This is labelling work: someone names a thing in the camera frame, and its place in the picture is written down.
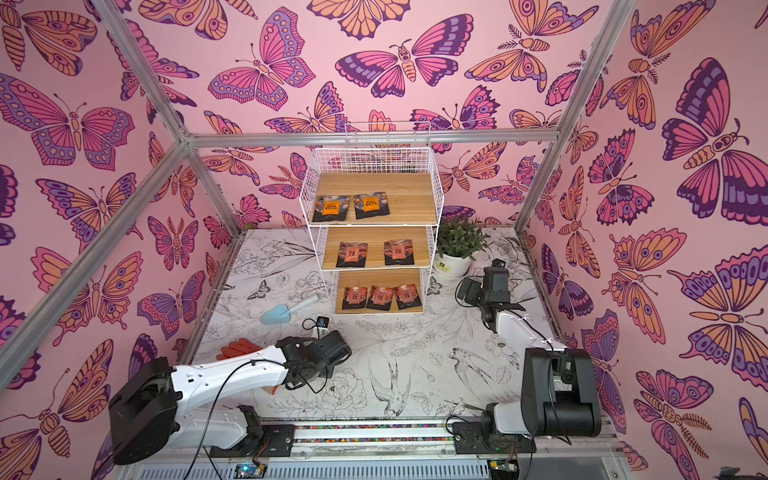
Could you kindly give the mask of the orange-label tea bag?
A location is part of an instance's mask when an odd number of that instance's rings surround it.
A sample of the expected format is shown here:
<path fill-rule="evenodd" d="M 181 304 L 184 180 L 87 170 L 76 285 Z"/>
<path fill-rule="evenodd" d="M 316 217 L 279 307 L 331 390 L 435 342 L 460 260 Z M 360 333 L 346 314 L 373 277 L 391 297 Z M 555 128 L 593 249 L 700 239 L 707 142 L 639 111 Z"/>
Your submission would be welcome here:
<path fill-rule="evenodd" d="M 312 221 L 314 223 L 338 222 L 347 218 L 349 196 L 318 196 L 314 203 Z"/>
<path fill-rule="evenodd" d="M 357 220 L 390 214 L 389 202 L 385 192 L 354 195 L 353 204 Z"/>

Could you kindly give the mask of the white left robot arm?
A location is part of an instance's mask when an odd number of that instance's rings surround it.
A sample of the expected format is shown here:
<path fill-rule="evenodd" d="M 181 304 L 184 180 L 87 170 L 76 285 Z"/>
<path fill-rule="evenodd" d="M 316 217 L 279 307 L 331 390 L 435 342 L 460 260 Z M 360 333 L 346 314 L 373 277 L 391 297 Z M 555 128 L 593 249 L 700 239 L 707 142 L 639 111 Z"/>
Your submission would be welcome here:
<path fill-rule="evenodd" d="M 109 402 L 112 460 L 141 462 L 164 450 L 210 448 L 216 455 L 252 457 L 265 442 L 252 406 L 223 400 L 253 389 L 308 386 L 329 380 L 352 350 L 332 331 L 319 339 L 287 337 L 238 357 L 172 366 L 158 357 L 143 365 Z"/>

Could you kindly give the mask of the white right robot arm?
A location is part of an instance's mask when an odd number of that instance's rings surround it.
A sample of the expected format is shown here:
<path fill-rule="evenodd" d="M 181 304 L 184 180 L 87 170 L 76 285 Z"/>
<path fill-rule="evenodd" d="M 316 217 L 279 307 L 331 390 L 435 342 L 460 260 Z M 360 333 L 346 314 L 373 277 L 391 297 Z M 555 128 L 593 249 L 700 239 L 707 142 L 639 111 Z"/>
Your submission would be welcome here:
<path fill-rule="evenodd" d="M 509 271 L 501 259 L 483 269 L 480 281 L 467 277 L 455 292 L 462 306 L 480 311 L 483 325 L 502 343 L 523 354 L 519 397 L 490 403 L 474 424 L 479 432 L 456 439 L 478 442 L 496 453 L 519 447 L 535 451 L 534 440 L 553 437 L 568 443 L 602 433 L 603 416 L 591 356 L 534 327 L 525 308 L 511 298 Z"/>

